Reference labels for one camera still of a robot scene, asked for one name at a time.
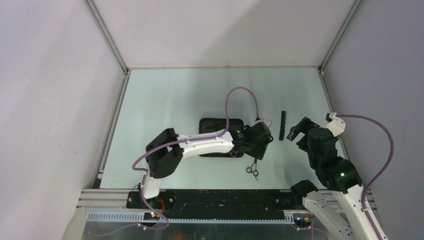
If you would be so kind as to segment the left controller board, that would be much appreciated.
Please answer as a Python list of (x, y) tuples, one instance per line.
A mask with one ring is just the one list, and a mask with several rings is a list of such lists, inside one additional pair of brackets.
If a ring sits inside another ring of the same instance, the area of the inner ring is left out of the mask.
[(145, 212), (143, 215), (144, 221), (159, 221), (161, 220), (161, 215), (156, 212)]

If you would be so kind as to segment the controller board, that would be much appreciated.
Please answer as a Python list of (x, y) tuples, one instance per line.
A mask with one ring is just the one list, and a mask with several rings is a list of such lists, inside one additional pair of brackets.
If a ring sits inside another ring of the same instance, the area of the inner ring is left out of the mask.
[(143, 215), (144, 221), (159, 221), (161, 220), (161, 215), (156, 212), (145, 212)]
[(296, 225), (307, 225), (312, 222), (313, 218), (313, 216), (294, 217), (293, 221)]

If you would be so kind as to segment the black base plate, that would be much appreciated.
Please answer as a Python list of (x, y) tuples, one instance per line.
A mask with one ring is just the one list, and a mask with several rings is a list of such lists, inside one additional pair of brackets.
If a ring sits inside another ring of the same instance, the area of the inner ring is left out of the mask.
[(169, 220), (285, 220), (284, 212), (303, 211), (300, 198), (278, 189), (166, 189), (147, 203), (137, 190), (128, 193), (127, 209), (162, 211)]

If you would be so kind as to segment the black comb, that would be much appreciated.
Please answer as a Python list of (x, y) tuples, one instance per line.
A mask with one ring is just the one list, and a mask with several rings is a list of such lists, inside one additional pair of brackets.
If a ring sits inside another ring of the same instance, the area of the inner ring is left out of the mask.
[(282, 110), (281, 111), (281, 120), (280, 120), (280, 130), (279, 130), (279, 135), (278, 135), (278, 139), (280, 141), (283, 141), (285, 139), (286, 121), (287, 121), (287, 112)]

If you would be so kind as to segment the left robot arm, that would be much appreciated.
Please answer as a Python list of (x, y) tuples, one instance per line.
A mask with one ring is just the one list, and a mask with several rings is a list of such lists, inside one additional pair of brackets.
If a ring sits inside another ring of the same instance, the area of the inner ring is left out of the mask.
[[(163, 179), (172, 175), (184, 159), (207, 154), (229, 154), (231, 157), (243, 154), (262, 160), (273, 139), (264, 122), (256, 122), (253, 126), (228, 125), (198, 135), (177, 134), (173, 128), (167, 128), (146, 146), (146, 153), (132, 166), (136, 171), (145, 172), (138, 201), (145, 208), (156, 206)], [(137, 166), (141, 160), (146, 161), (146, 168)]]

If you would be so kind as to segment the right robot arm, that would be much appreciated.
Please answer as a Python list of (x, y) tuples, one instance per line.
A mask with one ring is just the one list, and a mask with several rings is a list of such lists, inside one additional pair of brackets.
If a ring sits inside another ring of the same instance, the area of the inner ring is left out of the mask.
[(320, 126), (304, 117), (291, 127), (287, 135), (307, 153), (310, 167), (320, 183), (332, 194), (345, 214), (343, 218), (329, 205), (310, 180), (302, 180), (290, 188), (291, 204), (297, 209), (306, 208), (336, 240), (388, 239), (367, 199), (368, 187), (354, 164), (339, 156), (336, 143), (346, 129), (346, 122), (331, 112), (327, 124)]

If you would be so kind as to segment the black zip tool case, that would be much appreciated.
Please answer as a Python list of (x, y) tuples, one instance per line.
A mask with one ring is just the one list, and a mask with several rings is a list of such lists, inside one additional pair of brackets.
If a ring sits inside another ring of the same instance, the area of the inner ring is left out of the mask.
[[(230, 126), (238, 126), (242, 127), (244, 126), (244, 121), (239, 118), (230, 118), (229, 119)], [(199, 133), (205, 134), (205, 133), (212, 133), (217, 132), (219, 130), (223, 130), (226, 127), (226, 119), (225, 118), (212, 118), (212, 117), (205, 117), (202, 118), (199, 121)], [(243, 152), (237, 151), (236, 153), (207, 153), (200, 155), (204, 158), (241, 158), (244, 156)]]

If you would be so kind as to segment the aluminium corner frame post left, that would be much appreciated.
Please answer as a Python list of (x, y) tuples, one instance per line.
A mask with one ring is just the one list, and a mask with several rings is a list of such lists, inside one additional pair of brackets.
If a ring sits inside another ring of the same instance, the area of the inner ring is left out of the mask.
[(105, 43), (111, 51), (112, 56), (117, 62), (119, 68), (121, 69), (123, 74), (126, 75), (129, 72), (129, 67), (125, 63), (125, 60), (118, 48), (118, 45), (116, 44), (96, 2), (94, 0), (83, 0), (83, 2), (86, 5), (88, 12), (90, 13), (94, 23), (99, 29), (100, 34), (105, 40)]

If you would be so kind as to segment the aluminium front rail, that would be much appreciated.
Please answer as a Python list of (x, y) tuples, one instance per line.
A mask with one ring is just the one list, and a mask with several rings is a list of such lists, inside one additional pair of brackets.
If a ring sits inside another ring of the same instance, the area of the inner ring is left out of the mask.
[(166, 189), (146, 205), (138, 190), (85, 189), (77, 207), (92, 220), (153, 222), (160, 211), (171, 223), (292, 223), (310, 217), (288, 190)]

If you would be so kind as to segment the aluminium corner frame post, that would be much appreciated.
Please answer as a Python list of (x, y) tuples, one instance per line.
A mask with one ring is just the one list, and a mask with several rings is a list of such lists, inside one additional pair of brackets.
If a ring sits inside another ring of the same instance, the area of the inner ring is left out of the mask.
[(363, 3), (363, 0), (354, 0), (351, 7), (349, 8), (349, 11), (346, 15), (346, 17), (343, 19), (343, 22), (341, 26), (339, 27), (335, 37), (333, 38), (328, 50), (326, 51), (324, 58), (322, 59), (319, 67), (318, 72), (323, 77), (325, 74), (325, 68), (327, 67), (329, 61), (331, 60), (334, 52), (336, 51), (340, 41), (342, 40), (345, 32), (347, 31), (348, 27), (351, 24), (351, 21), (355, 17), (357, 11), (361, 7)]
[(118, 45), (116, 44), (96, 2), (94, 0), (83, 0), (83, 2), (86, 5), (88, 12), (90, 13), (94, 23), (99, 29), (100, 34), (105, 40), (105, 43), (111, 51), (112, 56), (117, 62), (119, 68), (121, 69), (123, 74), (126, 75), (129, 72), (129, 67), (125, 63), (125, 60), (118, 48)]

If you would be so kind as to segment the right controller board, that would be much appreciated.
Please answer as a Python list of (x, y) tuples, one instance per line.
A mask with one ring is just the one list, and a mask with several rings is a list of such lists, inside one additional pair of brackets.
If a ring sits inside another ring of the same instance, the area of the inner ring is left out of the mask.
[(296, 225), (307, 225), (312, 222), (313, 218), (313, 216), (294, 217), (293, 221)]

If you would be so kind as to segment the aluminium corner frame post right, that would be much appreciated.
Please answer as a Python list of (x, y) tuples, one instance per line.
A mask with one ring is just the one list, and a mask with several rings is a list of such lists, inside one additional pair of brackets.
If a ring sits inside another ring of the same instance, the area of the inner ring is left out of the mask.
[(342, 40), (345, 32), (347, 31), (348, 27), (351, 24), (351, 21), (355, 17), (357, 11), (361, 7), (363, 3), (363, 0), (354, 0), (351, 7), (349, 8), (349, 11), (346, 15), (346, 17), (343, 19), (343, 22), (341, 26), (339, 27), (335, 37), (333, 38), (328, 50), (326, 51), (324, 58), (322, 59), (319, 67), (318, 72), (323, 77), (325, 74), (325, 68), (327, 67), (329, 61), (331, 60), (334, 52), (336, 51), (340, 41)]

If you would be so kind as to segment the silver cutting scissors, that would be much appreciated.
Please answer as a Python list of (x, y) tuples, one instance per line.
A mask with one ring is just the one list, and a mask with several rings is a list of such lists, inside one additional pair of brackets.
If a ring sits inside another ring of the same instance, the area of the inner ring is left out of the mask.
[(232, 157), (232, 158), (236, 158), (236, 157), (237, 157), (237, 155), (238, 155), (238, 153), (237, 153), (236, 151), (232, 151), (232, 152), (230, 153), (230, 155), (231, 155), (231, 157)]

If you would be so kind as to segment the silver thinning scissors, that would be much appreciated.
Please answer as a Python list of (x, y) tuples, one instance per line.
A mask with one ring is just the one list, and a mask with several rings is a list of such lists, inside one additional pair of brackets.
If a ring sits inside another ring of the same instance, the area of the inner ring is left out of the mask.
[(255, 179), (256, 181), (258, 181), (258, 176), (259, 176), (259, 172), (258, 172), (258, 170), (257, 170), (257, 163), (258, 163), (258, 159), (257, 159), (257, 158), (255, 158), (255, 159), (253, 160), (253, 163), (252, 163), (250, 166), (248, 166), (248, 167), (246, 168), (246, 172), (247, 172), (248, 174), (252, 174), (252, 175), (254, 176), (254, 179)]

